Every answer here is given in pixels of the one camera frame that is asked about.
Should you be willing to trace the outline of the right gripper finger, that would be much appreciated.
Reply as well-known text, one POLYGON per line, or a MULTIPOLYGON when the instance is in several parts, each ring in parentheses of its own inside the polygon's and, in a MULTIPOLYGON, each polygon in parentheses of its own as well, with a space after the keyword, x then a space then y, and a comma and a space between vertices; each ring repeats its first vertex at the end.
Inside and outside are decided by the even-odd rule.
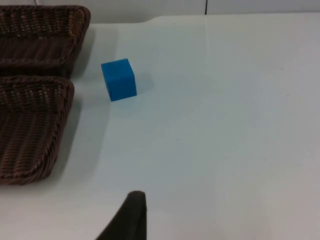
POLYGON ((147 201, 143 191, 128 193, 121 207, 97 240, 146 240, 147 201))

